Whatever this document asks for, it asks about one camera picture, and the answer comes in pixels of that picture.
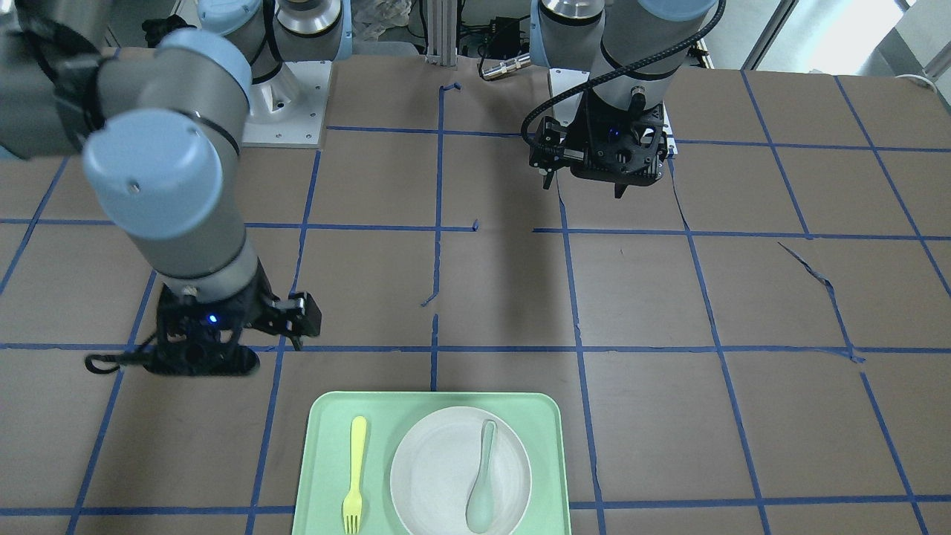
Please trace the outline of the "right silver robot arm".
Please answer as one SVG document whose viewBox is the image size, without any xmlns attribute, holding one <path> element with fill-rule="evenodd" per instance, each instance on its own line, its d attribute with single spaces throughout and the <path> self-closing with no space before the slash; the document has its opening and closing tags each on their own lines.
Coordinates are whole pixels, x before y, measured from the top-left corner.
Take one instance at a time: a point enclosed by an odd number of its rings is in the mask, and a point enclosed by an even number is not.
<svg viewBox="0 0 951 535">
<path fill-rule="evenodd" d="M 199 26 L 168 27 L 152 56 L 103 50 L 110 1 L 14 1 L 2 15 L 2 156 L 80 155 L 108 219 L 162 278 L 156 328 L 138 348 L 89 354 L 95 374 L 245 376 L 247 329 L 317 337 L 311 294 L 281 298 L 234 196 L 256 96 L 290 62 L 352 52 L 348 1 L 201 1 Z"/>
</svg>

